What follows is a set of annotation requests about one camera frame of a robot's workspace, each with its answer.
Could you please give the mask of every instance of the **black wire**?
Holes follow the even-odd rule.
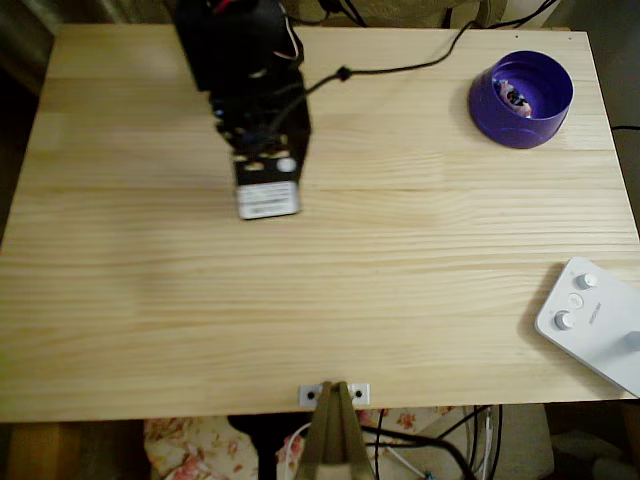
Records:
[[[351,0],[344,0],[344,3],[347,4],[347,6],[351,9],[351,12],[353,12],[353,16],[356,17],[356,19],[355,20],[352,19],[352,21],[354,21],[355,23],[357,23],[361,27],[365,27],[366,28],[368,25],[365,23],[363,18],[360,16],[360,13],[358,12],[358,10],[356,10],[356,7],[353,5]],[[347,10],[346,8],[342,9],[342,11],[345,14],[347,14],[346,10]]]
[[[449,46],[449,50],[447,50],[447,53],[442,55],[440,58],[431,60],[430,62],[416,63],[415,65],[407,65],[406,67],[384,68],[380,70],[351,70],[351,73],[353,75],[382,75],[385,73],[409,72],[411,70],[418,70],[420,68],[433,67],[434,65],[444,62],[447,58],[449,58],[449,56],[453,52],[453,49],[458,43],[458,40],[460,40],[460,37],[462,37],[462,34],[464,32],[466,32],[469,28],[473,26],[478,26],[478,25],[479,24],[475,20],[471,20],[470,22],[467,22],[467,24],[464,27],[462,27],[462,29],[454,37],[453,42],[451,42],[451,45]]]
[[[378,467],[378,448],[380,447],[380,433],[382,432],[382,419],[384,418],[384,409],[380,410],[380,417],[378,417],[378,429],[376,433],[375,443],[375,464],[376,464],[376,479],[380,480],[380,469]]]
[[[638,125],[616,125],[615,127],[611,127],[612,131],[616,130],[636,130],[640,131],[640,127]]]
[[[301,93],[296,98],[291,100],[287,105],[284,106],[282,110],[275,116],[275,118],[269,124],[269,131],[277,132],[278,127],[284,121],[285,118],[298,106],[300,105],[309,95],[318,90],[323,85],[331,82],[332,80],[338,80],[340,76],[337,73],[329,75],[328,77],[323,78],[319,82],[317,82],[313,87],[307,88],[304,93]]]
[[[409,435],[406,433],[393,432],[391,430],[383,430],[383,429],[366,427],[366,426],[362,427],[362,431],[369,432],[369,433],[376,433],[376,434],[379,431],[380,434],[384,435],[385,437],[397,438],[398,440],[413,442],[413,445],[410,445],[410,446],[396,445],[395,443],[379,443],[379,446],[381,447],[392,447],[392,448],[413,447],[415,448],[416,446],[420,446],[420,447],[434,447],[434,448],[440,448],[442,450],[446,450],[447,452],[449,452],[449,454],[451,454],[453,459],[456,461],[456,463],[460,467],[460,470],[462,470],[465,480],[476,480],[476,477],[473,475],[473,472],[471,471],[471,468],[469,467],[469,464],[465,460],[464,456],[460,453],[460,451],[456,447],[454,447],[451,443],[447,442],[446,440],[442,440],[439,438],[423,437],[422,435]]]
[[[476,462],[476,453],[478,450],[478,407],[473,406],[473,444],[471,445],[471,457],[469,458],[469,466],[473,470],[473,464]]]
[[[356,20],[356,18],[351,13],[349,13],[349,10],[347,10],[346,8],[342,8],[342,13],[344,13],[349,20],[351,20],[353,23],[355,23],[359,27],[362,26],[358,23],[358,20]]]
[[[345,1],[347,2],[347,5],[350,5],[353,8],[354,14],[356,14],[357,17],[359,17],[360,20],[362,20],[362,17],[360,17],[360,14],[357,13],[357,10],[355,9],[355,7],[353,7],[353,4],[351,3],[351,1],[350,0],[345,0]],[[528,22],[529,20],[531,20],[535,16],[541,14],[546,9],[551,7],[553,4],[557,3],[557,1],[558,0],[545,0],[544,2],[542,2],[542,5],[540,5],[540,7],[538,7],[538,9],[535,12],[533,12],[530,15],[527,15],[526,17],[519,18],[517,20],[511,20],[509,22],[496,23],[494,25],[491,25],[488,28],[494,29],[494,28],[506,27],[506,26],[509,26],[509,25],[518,25],[518,24],[519,24],[518,26],[524,25],[526,22]],[[347,15],[353,22],[358,23],[358,19],[357,18],[354,19],[353,17],[351,17],[348,14],[346,8],[343,8],[342,10],[345,13],[345,15]],[[308,97],[313,92],[318,90],[320,87],[326,85],[327,83],[329,83],[329,82],[331,82],[333,80],[340,79],[340,80],[342,80],[344,82],[344,81],[348,80],[349,78],[351,78],[353,75],[379,75],[379,74],[384,74],[384,73],[408,72],[408,71],[411,71],[411,70],[417,70],[419,68],[432,67],[434,65],[437,65],[440,62],[443,62],[444,60],[449,58],[449,56],[453,52],[454,47],[458,43],[458,40],[460,40],[460,37],[462,36],[462,34],[465,31],[467,31],[469,28],[471,28],[472,26],[477,26],[477,27],[482,28],[482,26],[479,25],[475,20],[471,20],[464,27],[462,27],[462,29],[455,36],[455,38],[453,39],[453,42],[451,42],[451,46],[449,47],[449,50],[447,51],[447,53],[445,53],[442,57],[440,57],[440,58],[438,58],[436,60],[433,60],[431,62],[418,63],[418,64],[415,64],[415,65],[409,65],[409,66],[406,66],[406,67],[395,67],[395,68],[386,68],[386,69],[379,69],[379,70],[351,70],[351,69],[349,69],[347,67],[340,68],[336,73],[333,73],[333,74],[323,78],[322,80],[317,82],[313,87],[305,90],[305,92],[302,93],[299,97],[293,99],[288,105],[285,105],[285,107],[280,111],[280,113],[278,113],[278,115],[276,115],[276,117],[273,119],[273,121],[269,125],[269,130],[271,132],[276,132],[278,130],[278,127],[280,127],[280,124],[284,121],[284,119],[300,103],[302,103],[306,99],[306,97]]]
[[[276,132],[278,130],[278,127],[280,127],[280,125],[284,121],[284,119],[287,118],[287,116],[300,103],[302,103],[309,95],[311,95],[313,92],[318,90],[320,87],[326,85],[327,83],[333,80],[339,79],[344,82],[354,75],[381,75],[385,73],[408,72],[410,70],[418,70],[420,68],[432,67],[434,65],[437,65],[440,62],[443,62],[444,60],[449,58],[449,55],[451,55],[451,53],[453,52],[453,49],[456,46],[456,43],[458,43],[458,40],[460,40],[460,37],[462,36],[462,34],[474,25],[478,25],[478,24],[476,23],[475,20],[471,20],[464,27],[462,27],[462,29],[457,33],[457,35],[453,39],[453,42],[451,43],[451,46],[449,47],[449,50],[447,51],[447,53],[445,53],[440,58],[437,58],[436,60],[432,60],[430,62],[418,63],[415,65],[409,65],[406,67],[387,68],[382,70],[351,70],[348,67],[341,67],[336,73],[332,73],[331,75],[323,78],[322,80],[317,82],[315,85],[313,85],[311,88],[308,88],[307,90],[305,90],[304,93],[294,98],[288,105],[285,105],[284,108],[278,113],[278,115],[275,116],[275,118],[269,124],[269,131]]]
[[[329,15],[329,12],[325,12],[324,18],[322,20],[302,20],[300,18],[292,17],[291,15],[287,15],[287,17],[289,17],[289,20],[291,20],[292,22],[299,23],[301,25],[320,25],[327,18],[329,18]]]
[[[516,28],[521,27],[522,25],[527,23],[529,20],[531,20],[534,17],[537,17],[538,15],[540,15],[542,12],[544,12],[545,10],[547,10],[557,2],[558,0],[545,0],[544,2],[542,2],[542,5],[540,5],[535,12],[527,15],[526,17],[517,18],[515,20],[510,20],[508,22],[495,23],[487,28],[494,29],[494,28],[510,27],[511,25],[517,25]]]
[[[489,480],[493,480],[496,474],[496,468],[498,468],[498,458],[500,458],[500,444],[502,443],[502,405],[498,407],[498,440],[496,442],[496,453],[493,456],[493,465],[491,467],[491,473],[489,473]]]
[[[449,435],[451,432],[453,432],[454,430],[458,429],[461,425],[464,425],[465,423],[467,423],[469,420],[471,420],[472,418],[476,418],[480,412],[484,412],[487,408],[489,408],[488,405],[485,405],[484,407],[480,407],[477,410],[474,409],[472,413],[470,413],[469,415],[465,416],[462,420],[456,422],[455,424],[453,424],[452,427],[448,428],[447,430],[445,430],[443,433],[441,433],[440,435],[438,435],[437,438],[444,438],[447,435]]]

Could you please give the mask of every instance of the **white label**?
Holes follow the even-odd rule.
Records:
[[[259,183],[238,187],[240,218],[277,217],[298,211],[298,186],[295,182]]]

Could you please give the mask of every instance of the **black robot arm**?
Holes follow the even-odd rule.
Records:
[[[277,0],[181,0],[175,25],[232,148],[240,217],[297,213],[311,125],[305,100],[272,126],[305,88],[302,42],[284,8]]]

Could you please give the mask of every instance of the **purple bowl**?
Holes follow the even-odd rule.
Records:
[[[498,95],[494,80],[508,80],[533,109],[516,113]],[[548,141],[562,125],[573,98],[571,78],[542,53],[513,52],[478,75],[469,90],[469,111],[478,128],[502,145],[532,148]]]

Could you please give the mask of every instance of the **white device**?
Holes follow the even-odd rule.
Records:
[[[640,290],[573,257],[535,325],[558,347],[640,397]]]

